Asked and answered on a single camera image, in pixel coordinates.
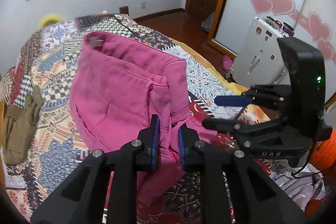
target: wooden floor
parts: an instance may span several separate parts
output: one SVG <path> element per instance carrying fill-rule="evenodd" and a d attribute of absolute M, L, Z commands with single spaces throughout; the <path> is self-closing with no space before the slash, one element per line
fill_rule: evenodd
<path fill-rule="evenodd" d="M 178 12 L 137 22 L 187 44 L 207 59 L 221 75 L 224 74 L 223 55 L 206 44 L 208 33 L 201 29 L 200 20 L 194 19 L 186 13 Z"/>

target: bed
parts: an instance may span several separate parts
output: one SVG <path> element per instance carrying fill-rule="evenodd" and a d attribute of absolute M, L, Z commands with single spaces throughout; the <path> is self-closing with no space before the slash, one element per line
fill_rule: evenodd
<path fill-rule="evenodd" d="M 228 83 L 207 60 L 187 45 L 137 24 L 128 15 L 103 13 L 83 16 L 38 30 L 22 47 L 16 67 L 10 69 L 0 83 L 0 102 L 3 105 L 24 107 L 25 95 L 34 85 L 39 86 L 44 100 L 27 159 L 18 165 L 7 166 L 2 159 L 0 161 L 0 182 L 2 180 L 10 200 L 27 221 L 90 153 L 70 115 L 69 89 L 76 74 L 82 37 L 91 31 L 115 33 L 184 58 L 187 61 L 189 111 L 196 119 L 234 118 L 240 111 L 234 107 L 218 107 L 214 98 L 240 94 L 247 88 Z M 269 120 L 259 107 L 253 105 L 243 111 L 240 119 L 252 124 Z M 226 151 L 238 149 L 230 135 L 218 135 L 213 145 Z M 255 162 L 268 175 L 274 176 L 271 168 L 275 163 L 272 160 Z M 323 181 L 309 186 L 315 194 L 319 193 Z M 138 223 L 200 223 L 199 195 L 198 173 L 186 173 L 150 207 L 137 204 Z"/>

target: bedspread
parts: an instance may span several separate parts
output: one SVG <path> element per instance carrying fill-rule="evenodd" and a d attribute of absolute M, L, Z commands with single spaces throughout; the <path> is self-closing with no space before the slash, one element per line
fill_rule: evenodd
<path fill-rule="evenodd" d="M 138 25 L 128 15 L 84 16 L 38 30 L 21 49 L 16 67 L 10 69 L 0 83 L 0 101 L 5 100 L 6 104 L 24 107 L 25 96 L 34 85 L 39 86 L 44 100 L 27 159 L 8 166 L 2 161 L 7 194 L 28 221 L 41 202 L 90 153 L 72 121 L 69 98 L 82 37 L 91 31 L 115 33 L 184 58 L 189 110 L 196 119 L 233 118 L 240 110 L 218 107 L 214 98 L 239 94 L 245 88 L 227 83 L 211 65 L 206 69 L 201 63 L 207 61 L 186 45 Z M 260 123 L 268 117 L 259 107 L 249 106 L 241 119 Z M 214 145 L 223 150 L 238 149 L 229 135 L 218 135 Z M 256 163 L 270 174 L 272 161 L 256 160 Z M 200 223 L 199 195 L 198 173 L 186 173 L 150 208 L 137 204 L 138 222 Z"/>

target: baseboard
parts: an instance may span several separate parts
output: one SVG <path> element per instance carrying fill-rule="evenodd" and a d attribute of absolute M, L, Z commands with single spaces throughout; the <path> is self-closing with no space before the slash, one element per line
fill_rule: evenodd
<path fill-rule="evenodd" d="M 164 16 L 164 15 L 173 14 L 173 13 L 178 13 L 178 12 L 183 12 L 184 13 L 184 9 L 183 8 L 177 8 L 177 9 L 162 11 L 162 12 L 146 15 L 146 16 L 143 16 L 143 17 L 134 18 L 133 20 L 135 22 L 139 22 L 139 21 L 148 20 L 148 19 L 152 19 L 152 18 L 155 18 L 155 17 Z"/>

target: pink garment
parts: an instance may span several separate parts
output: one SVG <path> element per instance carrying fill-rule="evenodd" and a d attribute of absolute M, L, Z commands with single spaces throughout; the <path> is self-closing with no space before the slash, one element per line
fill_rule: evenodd
<path fill-rule="evenodd" d="M 83 39 L 70 110 L 88 148 L 118 150 L 149 126 L 152 114 L 160 117 L 157 169 L 138 173 L 138 199 L 147 205 L 183 175 L 180 126 L 187 123 L 204 141 L 216 136 L 189 114 L 185 68 L 183 59 L 115 34 L 91 32 Z"/>

